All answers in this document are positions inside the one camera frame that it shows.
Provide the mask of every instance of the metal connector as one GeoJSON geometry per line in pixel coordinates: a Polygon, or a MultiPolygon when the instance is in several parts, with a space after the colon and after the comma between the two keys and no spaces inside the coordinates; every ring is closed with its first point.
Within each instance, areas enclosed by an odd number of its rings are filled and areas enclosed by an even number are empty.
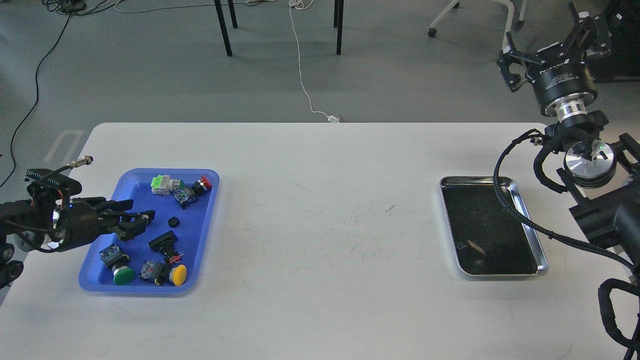
{"type": "Polygon", "coordinates": [[[93,157],[89,155],[85,155],[82,158],[79,158],[78,160],[71,161],[70,163],[67,164],[67,166],[70,168],[77,168],[83,165],[91,165],[91,163],[93,163],[93,157]]]}

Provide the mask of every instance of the stainless steel tray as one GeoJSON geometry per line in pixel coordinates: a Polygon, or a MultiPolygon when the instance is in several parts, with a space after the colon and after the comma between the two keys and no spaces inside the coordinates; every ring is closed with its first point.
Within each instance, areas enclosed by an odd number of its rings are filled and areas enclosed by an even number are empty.
{"type": "MultiPolygon", "coordinates": [[[[529,218],[529,213],[527,212],[527,208],[525,206],[524,200],[522,198],[522,196],[520,195],[520,190],[518,189],[518,185],[515,183],[514,180],[508,178],[508,177],[501,177],[500,178],[500,185],[502,186],[502,189],[508,193],[511,196],[511,199],[513,200],[513,204],[515,205],[515,208],[521,212],[521,214],[523,214],[524,216],[526,216],[527,218],[529,218]]],[[[447,217],[447,222],[449,224],[449,231],[451,234],[451,240],[453,242],[454,245],[454,249],[456,251],[456,262],[458,264],[458,267],[460,268],[460,270],[462,270],[465,274],[472,276],[472,277],[487,277],[487,278],[504,278],[504,277],[523,277],[523,276],[540,276],[540,275],[544,275],[547,270],[548,270],[548,262],[547,262],[547,257],[545,256],[544,251],[542,250],[542,246],[540,245],[540,240],[538,239],[538,234],[536,233],[536,231],[534,229],[531,229],[530,227],[521,224],[522,226],[522,230],[524,231],[524,236],[526,238],[526,241],[528,242],[529,248],[531,250],[531,254],[533,256],[533,259],[535,260],[535,265],[532,266],[532,263],[528,264],[527,266],[529,266],[529,268],[531,268],[531,273],[530,274],[470,274],[470,272],[466,271],[463,266],[461,265],[460,262],[460,258],[458,255],[458,252],[460,251],[459,247],[456,247],[456,240],[454,239],[454,229],[452,226],[452,220],[451,220],[451,216],[449,214],[449,210],[447,209],[447,205],[445,203],[445,188],[447,187],[452,187],[452,186],[482,186],[483,187],[483,192],[486,194],[487,190],[484,190],[484,186],[487,186],[488,188],[491,188],[491,191],[493,191],[493,179],[491,177],[475,177],[475,176],[449,176],[449,177],[443,177],[440,180],[440,195],[442,197],[442,204],[444,206],[445,209],[445,215],[447,217]]],[[[482,249],[476,249],[477,251],[481,251],[483,255],[485,255],[484,251],[482,249]]]]}

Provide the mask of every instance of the white chair leg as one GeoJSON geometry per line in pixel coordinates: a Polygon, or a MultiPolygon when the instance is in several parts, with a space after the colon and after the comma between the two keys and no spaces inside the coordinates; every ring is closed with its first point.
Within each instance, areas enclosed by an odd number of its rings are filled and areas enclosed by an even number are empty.
{"type": "MultiPolygon", "coordinates": [[[[503,4],[504,6],[507,7],[508,13],[507,13],[507,24],[504,27],[504,33],[508,33],[509,31],[511,31],[511,23],[513,23],[513,13],[515,13],[515,9],[513,8],[513,3],[509,0],[493,0],[496,3],[500,3],[503,4]]],[[[500,50],[504,49],[507,46],[507,35],[504,35],[502,37],[502,47],[500,50]]]]}
{"type": "Polygon", "coordinates": [[[527,11],[527,0],[522,0],[522,7],[520,9],[520,18],[518,18],[518,20],[520,20],[520,22],[524,21],[524,13],[527,11]]]}
{"type": "Polygon", "coordinates": [[[444,17],[444,15],[447,15],[449,13],[449,11],[451,11],[451,9],[453,9],[454,6],[456,6],[456,4],[459,2],[460,0],[453,0],[451,1],[447,7],[442,10],[442,12],[438,15],[438,17],[436,17],[436,19],[429,25],[429,29],[433,29],[436,27],[436,25],[440,22],[440,20],[442,20],[442,18],[444,17]]]}

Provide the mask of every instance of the white cable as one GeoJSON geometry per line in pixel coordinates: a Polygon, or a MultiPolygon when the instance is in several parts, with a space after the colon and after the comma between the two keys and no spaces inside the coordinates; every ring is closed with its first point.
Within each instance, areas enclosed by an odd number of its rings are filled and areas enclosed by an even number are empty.
{"type": "Polygon", "coordinates": [[[277,0],[244,0],[247,6],[258,5],[259,3],[274,3],[277,0]]]}
{"type": "Polygon", "coordinates": [[[309,5],[305,6],[304,0],[289,0],[289,7],[294,8],[296,10],[306,10],[314,3],[314,0],[311,0],[309,5]]]}
{"type": "Polygon", "coordinates": [[[330,116],[327,115],[325,112],[323,111],[316,111],[314,110],[314,106],[311,103],[311,96],[309,96],[309,93],[307,92],[307,89],[305,89],[305,84],[302,83],[302,64],[301,64],[301,60],[300,60],[300,41],[298,40],[298,34],[296,33],[296,26],[293,24],[293,14],[291,13],[291,9],[295,8],[293,5],[291,5],[291,3],[295,1],[295,0],[289,0],[289,17],[291,18],[291,28],[293,29],[293,35],[295,35],[296,37],[296,44],[298,45],[298,72],[300,73],[300,85],[302,86],[302,91],[305,92],[305,94],[307,95],[307,99],[309,99],[309,108],[311,108],[311,112],[312,113],[318,113],[318,114],[324,114],[327,118],[327,120],[329,120],[330,116]]]}
{"type": "MultiPolygon", "coordinates": [[[[124,0],[118,0],[118,2],[116,3],[116,5],[113,7],[117,12],[121,12],[121,13],[148,13],[148,12],[154,12],[156,10],[166,10],[166,9],[179,9],[179,8],[198,8],[201,6],[214,6],[215,4],[197,4],[197,5],[180,5],[180,6],[167,6],[166,8],[155,8],[155,9],[148,9],[148,10],[140,10],[137,12],[128,12],[126,10],[120,10],[118,9],[118,5],[124,0]]],[[[254,6],[254,5],[258,5],[259,3],[272,3],[276,0],[244,0],[244,1],[240,1],[240,2],[234,2],[234,4],[245,4],[248,6],[254,6]]]]}
{"type": "Polygon", "coordinates": [[[102,8],[103,6],[107,5],[110,2],[111,2],[111,0],[103,0],[101,3],[99,3],[96,6],[94,6],[93,8],[90,8],[90,9],[87,9],[87,10],[82,10],[81,12],[76,12],[75,14],[84,14],[84,13],[92,12],[92,11],[96,10],[97,8],[102,8]]]}

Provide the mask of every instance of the chair leg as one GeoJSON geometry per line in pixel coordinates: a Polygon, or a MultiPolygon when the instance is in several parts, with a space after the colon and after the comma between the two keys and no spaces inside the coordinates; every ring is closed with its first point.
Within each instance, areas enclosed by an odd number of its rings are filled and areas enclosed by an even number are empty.
{"type": "Polygon", "coordinates": [[[222,40],[225,42],[225,49],[227,50],[227,56],[232,56],[231,43],[229,42],[229,33],[227,33],[227,24],[225,24],[225,14],[222,13],[222,4],[220,0],[214,0],[216,5],[216,13],[218,13],[218,22],[220,23],[220,30],[222,31],[222,40]]]}
{"type": "MultiPolygon", "coordinates": [[[[513,8],[513,3],[509,0],[493,0],[496,3],[500,3],[503,4],[504,6],[507,7],[508,13],[507,13],[507,24],[504,27],[504,33],[508,33],[509,31],[511,31],[511,23],[513,23],[513,13],[515,12],[515,9],[513,8]]],[[[507,35],[504,35],[502,37],[502,49],[504,49],[505,47],[507,47],[507,35]]]]}
{"type": "Polygon", "coordinates": [[[522,0],[522,7],[520,8],[520,17],[518,20],[520,23],[524,22],[524,13],[527,11],[527,0],[522,0]]]}
{"type": "Polygon", "coordinates": [[[229,5],[229,13],[231,14],[231,24],[234,26],[234,29],[237,29],[238,21],[236,20],[236,8],[234,7],[234,0],[227,0],[227,4],[229,5]]]}
{"type": "Polygon", "coordinates": [[[335,0],[333,4],[333,27],[338,27],[338,2],[339,0],[335,0]]]}
{"type": "Polygon", "coordinates": [[[431,24],[429,25],[429,29],[435,29],[436,25],[438,25],[438,23],[440,22],[440,20],[442,20],[444,15],[447,15],[449,11],[451,11],[451,9],[453,9],[453,7],[456,6],[456,4],[458,4],[459,1],[460,0],[452,0],[447,5],[447,7],[444,8],[444,10],[442,10],[442,12],[435,18],[435,20],[431,22],[431,24]]]}
{"type": "Polygon", "coordinates": [[[344,13],[344,0],[338,0],[338,41],[335,49],[335,54],[342,54],[342,18],[344,13]]]}

